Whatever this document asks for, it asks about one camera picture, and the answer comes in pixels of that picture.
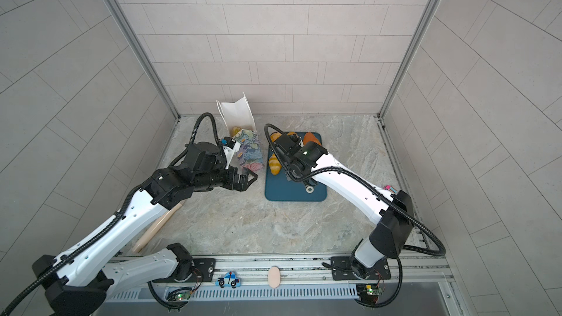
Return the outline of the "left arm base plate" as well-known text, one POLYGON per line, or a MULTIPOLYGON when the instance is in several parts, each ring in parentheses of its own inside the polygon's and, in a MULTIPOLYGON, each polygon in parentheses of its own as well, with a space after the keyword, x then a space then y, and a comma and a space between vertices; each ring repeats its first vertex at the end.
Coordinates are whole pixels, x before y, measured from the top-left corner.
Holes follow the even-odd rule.
POLYGON ((213 258, 195 258, 190 262, 180 262, 171 278, 175 282, 211 282, 215 264, 216 260, 213 258))

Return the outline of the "yellow striped croissant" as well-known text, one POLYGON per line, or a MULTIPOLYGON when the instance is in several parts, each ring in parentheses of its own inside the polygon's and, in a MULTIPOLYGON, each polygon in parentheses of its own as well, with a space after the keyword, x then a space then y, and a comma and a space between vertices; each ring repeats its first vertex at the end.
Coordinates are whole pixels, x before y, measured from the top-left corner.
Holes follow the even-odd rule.
POLYGON ((268 160, 269 169, 273 176, 278 175, 282 170, 282 165, 275 154, 272 154, 268 160))

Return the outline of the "reddish brown croissant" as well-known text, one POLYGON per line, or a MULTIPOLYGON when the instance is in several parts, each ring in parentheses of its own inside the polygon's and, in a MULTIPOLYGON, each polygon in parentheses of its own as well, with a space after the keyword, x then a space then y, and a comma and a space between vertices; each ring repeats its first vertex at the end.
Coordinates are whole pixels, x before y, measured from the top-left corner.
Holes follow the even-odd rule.
POLYGON ((307 145, 308 143, 316 143, 319 146, 322 146, 319 138, 317 138, 313 133, 308 132, 304 135, 304 137, 302 138, 302 143, 303 145, 307 145))

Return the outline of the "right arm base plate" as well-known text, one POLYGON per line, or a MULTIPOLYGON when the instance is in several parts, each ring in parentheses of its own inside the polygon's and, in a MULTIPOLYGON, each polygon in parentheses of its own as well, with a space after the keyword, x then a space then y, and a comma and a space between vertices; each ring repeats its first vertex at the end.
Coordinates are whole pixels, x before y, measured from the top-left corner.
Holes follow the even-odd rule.
POLYGON ((373 267, 365 267, 351 256, 333 256, 329 263, 322 265, 332 272, 335 281, 388 280, 392 278, 386 259, 379 260, 373 267))

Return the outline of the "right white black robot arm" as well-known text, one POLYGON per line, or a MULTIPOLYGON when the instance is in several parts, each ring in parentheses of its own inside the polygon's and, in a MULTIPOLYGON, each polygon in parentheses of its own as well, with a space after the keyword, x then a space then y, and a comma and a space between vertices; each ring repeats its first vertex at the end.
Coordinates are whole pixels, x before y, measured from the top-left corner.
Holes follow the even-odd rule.
POLYGON ((356 277, 369 278, 379 261, 398 260, 403 250, 434 257, 446 255, 441 240, 415 218, 408 193, 394 193, 370 184, 314 141, 305 143, 273 124, 266 124, 264 132, 291 181, 307 186, 324 184, 374 222, 373 232, 351 253, 351 272, 356 277))

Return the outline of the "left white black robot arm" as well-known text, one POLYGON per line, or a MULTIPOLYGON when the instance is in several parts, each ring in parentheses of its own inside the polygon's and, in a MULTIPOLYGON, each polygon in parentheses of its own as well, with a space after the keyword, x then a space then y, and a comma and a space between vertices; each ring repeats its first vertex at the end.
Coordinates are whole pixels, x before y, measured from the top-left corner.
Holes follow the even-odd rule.
POLYGON ((231 160, 241 148, 235 138, 196 143, 202 121, 216 121, 210 113, 198 117, 184 151, 166 168, 153 172, 134 187, 121 208, 74 247, 57 256, 44 255, 33 265, 36 280, 2 311, 10 315, 38 287, 55 315, 91 315, 108 298, 136 285, 171 278, 184 282, 194 275, 193 257, 179 243, 148 257, 123 264, 109 261, 145 227, 189 199, 215 187, 244 192, 256 181, 250 170, 239 171, 231 160))

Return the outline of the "floral paper gift bag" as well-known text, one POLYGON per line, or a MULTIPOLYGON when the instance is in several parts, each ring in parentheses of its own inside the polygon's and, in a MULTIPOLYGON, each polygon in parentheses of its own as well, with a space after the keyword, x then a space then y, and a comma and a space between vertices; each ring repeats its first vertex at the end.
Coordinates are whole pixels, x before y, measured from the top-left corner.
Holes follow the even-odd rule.
POLYGON ((217 109, 230 136, 234 127, 242 128, 241 135, 233 138, 241 144, 240 150, 237 152, 240 166, 253 172, 264 169, 265 163, 258 139, 258 131, 246 95, 243 95, 236 102, 217 101, 217 109))

